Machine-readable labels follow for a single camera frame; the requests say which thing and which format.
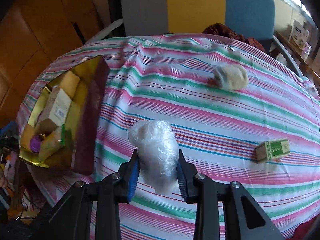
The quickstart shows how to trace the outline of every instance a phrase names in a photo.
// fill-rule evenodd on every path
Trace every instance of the red cloth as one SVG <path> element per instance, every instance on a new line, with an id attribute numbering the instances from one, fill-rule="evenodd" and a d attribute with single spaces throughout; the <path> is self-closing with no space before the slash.
<path id="1" fill-rule="evenodd" d="M 310 219 L 308 222 L 305 222 L 305 223 L 298 225 L 298 227 L 294 231 L 292 238 L 289 238 L 287 240 L 302 240 L 303 237 L 306 235 L 306 233 L 308 233 L 308 231 L 310 230 L 310 228 L 311 228 L 313 222 L 316 220 L 316 218 L 317 218 L 317 216 Z"/>
<path id="2" fill-rule="evenodd" d="M 255 47 L 255 48 L 257 48 L 257 49 L 259 49 L 261 51 L 263 51 L 264 53 L 266 52 L 264 50 L 264 47 L 255 38 L 247 38 L 246 39 L 243 35 L 236 34 L 228 26 L 225 26 L 222 23 L 216 23 L 214 25 L 210 25 L 202 33 L 219 35 L 219 36 L 227 37 L 227 38 L 230 38 L 230 39 L 242 41 L 244 43 L 247 43 L 247 44 L 249 44 L 249 45 L 251 45 L 251 46 L 253 46 L 253 47 Z"/>

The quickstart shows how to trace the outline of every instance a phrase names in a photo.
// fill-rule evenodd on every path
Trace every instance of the green and white small box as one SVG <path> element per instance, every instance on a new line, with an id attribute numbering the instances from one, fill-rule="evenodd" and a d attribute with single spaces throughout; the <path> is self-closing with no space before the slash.
<path id="1" fill-rule="evenodd" d="M 290 154 L 288 139 L 265 141 L 256 147 L 258 162 L 284 157 Z"/>

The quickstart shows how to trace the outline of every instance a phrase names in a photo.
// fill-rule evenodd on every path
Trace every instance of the rolled sock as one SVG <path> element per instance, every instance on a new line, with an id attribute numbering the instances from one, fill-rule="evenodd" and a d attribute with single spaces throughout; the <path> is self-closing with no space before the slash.
<path id="1" fill-rule="evenodd" d="M 239 64 L 218 66 L 213 73 L 217 86 L 223 90 L 240 90 L 248 84 L 247 71 Z"/>

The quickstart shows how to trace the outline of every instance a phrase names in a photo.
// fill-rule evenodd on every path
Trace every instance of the blue panel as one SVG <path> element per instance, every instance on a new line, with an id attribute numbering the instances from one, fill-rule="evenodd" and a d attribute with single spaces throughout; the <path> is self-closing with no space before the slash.
<path id="1" fill-rule="evenodd" d="M 225 25 L 246 38 L 271 39 L 275 23 L 274 0 L 226 0 Z"/>

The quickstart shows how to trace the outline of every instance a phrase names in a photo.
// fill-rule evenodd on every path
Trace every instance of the striped tablecloth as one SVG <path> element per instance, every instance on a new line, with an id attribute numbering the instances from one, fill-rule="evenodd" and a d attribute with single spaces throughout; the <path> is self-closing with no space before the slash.
<path id="1" fill-rule="evenodd" d="M 100 113 L 92 176 L 30 171 L 54 205 L 79 179 L 99 181 L 130 159 L 127 129 L 139 120 L 172 124 L 186 160 L 212 179 L 241 182 L 285 237 L 319 213 L 320 99 L 299 78 L 261 51 L 207 34 L 112 38 L 59 57 L 34 82 L 17 117 L 20 132 L 47 82 L 96 55 L 111 68 Z M 248 86 L 229 92 L 215 87 L 213 70 L 239 63 Z M 288 138 L 291 155 L 258 164 L 262 141 Z M 224 220 L 220 208 L 220 235 Z M 192 239 L 196 205 L 179 190 L 156 195 L 139 178 L 130 204 L 119 207 L 122 239 Z M 94 236 L 95 207 L 92 214 Z"/>

